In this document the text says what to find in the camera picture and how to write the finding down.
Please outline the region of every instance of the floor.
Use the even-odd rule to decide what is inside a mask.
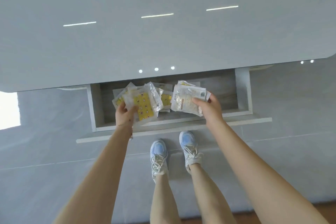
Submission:
[[[336,55],[251,72],[254,113],[273,122],[234,127],[248,145],[312,202],[336,199]],[[90,132],[85,90],[18,93],[21,126],[0,130],[0,222],[51,223],[106,145],[76,144]],[[204,169],[233,211],[252,209],[213,137],[194,131]],[[149,220],[154,190],[149,148],[163,138],[181,217],[199,215],[178,133],[129,143],[112,223]]]

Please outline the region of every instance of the drawer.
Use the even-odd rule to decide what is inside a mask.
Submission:
[[[92,131],[114,130],[115,108],[113,90],[121,89],[132,82],[136,86],[147,82],[177,84],[178,80],[200,82],[201,87],[215,94],[222,106],[223,117],[243,116],[252,114],[252,99],[249,68],[225,69],[198,73],[168,75],[118,82],[103,82],[90,84],[87,87]],[[204,117],[184,112],[160,112],[157,121],[149,122],[141,127],[135,127],[134,133],[145,134],[159,129],[183,130],[183,125],[205,124]]]

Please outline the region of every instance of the white sneaker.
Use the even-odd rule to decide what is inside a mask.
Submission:
[[[168,173],[167,166],[167,148],[162,140],[153,142],[150,147],[150,161],[152,163],[152,178],[155,182],[156,175],[164,175]]]
[[[201,164],[203,154],[198,153],[195,137],[190,131],[180,133],[180,145],[184,153],[185,167],[190,173],[189,166],[195,163]]]

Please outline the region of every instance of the foot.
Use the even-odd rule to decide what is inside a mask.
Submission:
[[[185,167],[190,173],[189,166],[196,163],[201,164],[203,154],[198,153],[195,137],[190,131],[180,133],[180,145],[184,153]]]
[[[153,142],[150,147],[150,161],[152,163],[152,178],[154,182],[157,175],[168,173],[167,156],[168,152],[165,143],[162,140]]]

